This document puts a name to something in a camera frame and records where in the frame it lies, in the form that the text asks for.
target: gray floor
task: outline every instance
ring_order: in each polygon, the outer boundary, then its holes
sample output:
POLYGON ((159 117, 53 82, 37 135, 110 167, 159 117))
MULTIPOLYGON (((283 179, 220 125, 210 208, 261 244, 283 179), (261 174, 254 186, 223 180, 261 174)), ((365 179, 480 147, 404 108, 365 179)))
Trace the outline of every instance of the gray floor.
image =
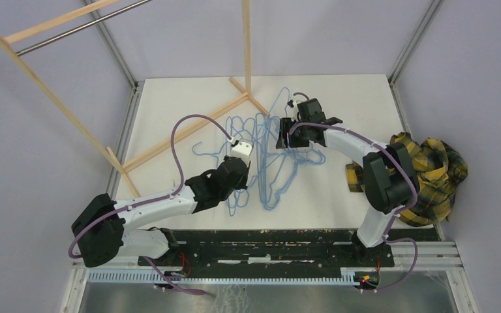
MULTIPOLYGON (((400 276, 383 272, 382 285, 400 276)), ((398 288, 365 295, 348 286, 192 287, 209 295, 164 293, 149 284, 90 283, 80 312, 457 312, 444 272, 414 273, 398 288)))

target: plaid shirt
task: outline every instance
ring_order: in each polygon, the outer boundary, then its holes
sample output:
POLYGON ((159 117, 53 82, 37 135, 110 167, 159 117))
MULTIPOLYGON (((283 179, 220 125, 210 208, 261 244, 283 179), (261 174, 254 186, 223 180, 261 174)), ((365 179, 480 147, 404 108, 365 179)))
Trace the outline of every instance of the plaid shirt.
MULTIPOLYGON (((391 137, 391 143, 406 146, 417 172, 419 193, 416 205, 401 212, 400 220, 410 226, 426 226, 445 219, 456 197, 458 184, 468 177, 468 165, 456 150, 442 140, 427 138, 421 146, 407 132, 391 137)), ((355 162, 346 166, 351 192, 363 192, 363 169, 355 162)))

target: yellow plaid shirt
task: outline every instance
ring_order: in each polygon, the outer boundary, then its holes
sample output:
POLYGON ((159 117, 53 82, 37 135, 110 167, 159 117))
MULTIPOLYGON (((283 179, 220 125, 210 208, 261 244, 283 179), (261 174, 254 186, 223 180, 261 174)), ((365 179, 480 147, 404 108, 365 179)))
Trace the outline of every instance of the yellow plaid shirt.
MULTIPOLYGON (((426 226, 445 219, 456 197, 458 184, 468 176, 462 156, 442 140, 427 138, 421 146, 407 132, 391 137, 408 149, 417 172, 419 193, 416 205, 401 212, 400 220, 410 226, 426 226)), ((363 192, 363 170, 357 163, 346 166, 348 188, 363 192)))

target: wooden beam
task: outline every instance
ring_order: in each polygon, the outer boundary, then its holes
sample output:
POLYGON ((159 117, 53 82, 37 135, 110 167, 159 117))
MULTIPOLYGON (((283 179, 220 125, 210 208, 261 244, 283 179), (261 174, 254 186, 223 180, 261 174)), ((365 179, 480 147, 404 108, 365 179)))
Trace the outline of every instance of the wooden beam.
MULTIPOLYGON (((224 104, 223 106, 217 108, 215 111, 211 112, 208 114, 209 117, 212 119, 218 119, 225 113, 228 113, 230 110, 234 109, 244 101, 248 99, 247 93, 241 93, 237 98, 229 101, 228 103, 224 104)), ((174 138, 174 143, 180 142, 181 140, 187 138, 189 135, 195 133, 197 130, 200 130, 201 128, 205 127, 206 124, 210 123, 207 119, 200 119, 197 122, 194 122, 193 124, 189 125, 188 127, 178 131, 175 134, 174 138)), ((128 162, 124 163, 124 170, 129 173, 130 171, 134 170, 135 168, 141 166, 143 163, 147 162, 148 160, 152 159, 153 157, 161 154, 165 150, 170 148, 170 138, 165 139, 164 141, 160 142, 156 146, 148 149, 147 151, 143 152, 142 154, 134 157, 133 159, 129 160, 128 162)))
POLYGON ((243 37, 245 39, 245 89, 252 95, 251 86, 251 6, 250 0, 241 0, 243 8, 243 37))
MULTIPOLYGON (((245 88, 235 78, 230 77, 230 83, 232 83, 232 85, 235 86, 240 93, 248 93, 248 91, 245 90, 245 88)), ((262 112, 265 116, 268 116, 268 110, 263 107, 251 94, 249 94, 249 101, 255 108, 258 109, 258 111, 262 112)))
POLYGON ((0 47, 3 49, 7 55, 22 69, 28 77, 43 91, 43 93, 61 110, 61 112, 66 115, 66 117, 74 124, 75 127, 99 150, 99 152, 117 169, 120 173, 123 171, 122 165, 113 157, 111 157, 108 152, 101 146, 101 144, 89 133, 89 131, 81 124, 81 122, 74 116, 74 114, 64 105, 60 99, 45 85, 45 83, 27 66, 27 64, 16 55, 14 50, 10 45, 4 40, 0 35, 0 47))
POLYGON ((28 37, 31 37, 35 34, 39 34, 43 31, 49 30, 53 27, 56 27, 58 25, 61 25, 62 23, 68 22, 73 20, 74 18, 79 18, 82 15, 85 15, 87 13, 93 12, 95 10, 98 10, 102 7, 105 7, 107 5, 110 5, 118 0, 100 0, 95 3, 91 3, 90 5, 86 5, 82 8, 79 8, 77 10, 73 10, 72 12, 66 13, 64 15, 61 15, 57 18, 54 18, 52 20, 48 20, 47 22, 43 22, 39 25, 30 27, 28 29, 24 29, 23 31, 19 31, 16 34, 12 34, 10 36, 5 37, 5 41, 9 44, 12 44, 14 42, 20 41, 22 39, 26 39, 28 37))
MULTIPOLYGON (((112 149, 110 147, 107 147, 106 150, 108 151, 108 153, 110 154, 111 157, 113 157, 116 161, 118 161, 118 158, 116 157, 116 155, 114 154, 114 152, 112 151, 112 149)), ((140 197, 139 192, 137 192, 137 189, 135 189, 135 186, 133 185, 131 179, 128 176, 128 173, 126 173, 125 170, 122 170, 120 172, 120 174, 122 175, 122 178, 124 178, 124 181, 128 185, 133 196, 135 198, 139 198, 140 197)))

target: wooden clothes rack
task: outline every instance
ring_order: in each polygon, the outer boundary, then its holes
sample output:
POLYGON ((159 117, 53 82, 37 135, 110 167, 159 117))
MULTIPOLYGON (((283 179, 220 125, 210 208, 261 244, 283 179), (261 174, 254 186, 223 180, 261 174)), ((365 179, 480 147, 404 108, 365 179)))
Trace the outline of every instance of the wooden clothes rack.
MULTIPOLYGON (((134 197, 139 197, 139 192, 135 188, 133 182, 131 181, 129 177, 129 172, 134 170, 135 168, 141 166, 148 160, 152 159, 153 157, 159 155, 160 153, 164 152, 165 150, 170 148, 170 139, 166 138, 162 142, 156 144, 154 147, 148 149, 147 151, 143 152, 142 154, 134 157, 133 159, 125 162, 124 164, 120 163, 118 158, 114 155, 114 152, 110 147, 107 147, 106 149, 95 139, 95 137, 85 128, 85 126, 76 118, 76 116, 68 109, 68 107, 60 100, 54 93, 53 91, 33 72, 33 70, 28 66, 26 62, 20 58, 21 55, 27 54, 31 51, 34 51, 36 49, 39 49, 43 46, 46 46, 48 44, 51 44, 57 40, 60 40, 62 38, 65 38, 73 33, 77 33, 78 31, 81 31, 85 28, 88 28, 92 25, 96 25, 98 23, 103 22, 104 20, 107 20, 109 18, 113 18, 114 16, 124 13, 128 10, 131 10, 132 8, 136 8, 140 5, 143 5, 145 3, 148 3, 152 0, 140 0, 136 3, 133 3, 127 7, 121 8, 119 10, 116 10, 112 13, 109 13, 97 20, 94 20, 92 22, 85 23, 81 26, 75 27, 69 31, 66 31, 64 33, 61 33, 59 35, 56 35, 54 37, 51 37, 49 39, 43 40, 37 44, 34 44, 30 47, 27 47, 23 50, 15 52, 12 47, 10 46, 11 44, 27 39, 35 34, 39 34, 43 31, 47 31, 51 28, 54 28, 58 25, 61 25, 65 22, 71 21, 75 18, 78 18, 80 16, 83 16, 84 14, 91 13, 95 10, 98 10, 100 8, 103 8, 107 5, 110 5, 114 2, 118 2, 118 0, 100 0, 95 3, 91 3, 90 5, 86 5, 85 7, 79 8, 77 10, 73 10, 72 12, 66 13, 64 15, 58 16, 52 20, 48 20, 47 22, 38 24, 36 26, 30 27, 28 29, 24 29, 23 31, 19 31, 17 33, 14 33, 12 35, 9 35, 7 37, 2 37, 0 35, 0 47, 5 51, 5 53, 22 69, 26 75, 41 89, 41 91, 61 110, 61 112, 70 120, 70 122, 99 150, 99 152, 112 164, 112 166, 122 175, 126 183, 128 184, 128 187, 130 188, 132 194, 134 197)), ((264 115, 268 115, 268 111, 252 96, 252 88, 251 88, 251 12, 250 12, 250 0, 241 0, 241 8, 243 11, 243 37, 244 37, 244 43, 245 43, 245 86, 243 87, 235 78, 230 77, 229 81, 230 83, 241 93, 239 96, 235 97, 231 101, 225 103, 224 105, 220 106, 213 112, 210 112, 208 116, 210 116, 213 119, 218 119, 222 115, 228 113, 230 110, 234 109, 238 105, 249 101, 253 106, 258 109, 258 111, 262 112, 264 115)), ((194 122, 193 124, 190 124, 189 126, 185 127, 184 129, 178 131, 175 135, 174 138, 174 143, 177 143, 187 137, 189 137, 191 134, 195 133, 197 130, 200 130, 201 128, 205 127, 206 124, 208 124, 209 121, 202 119, 197 122, 194 122)))

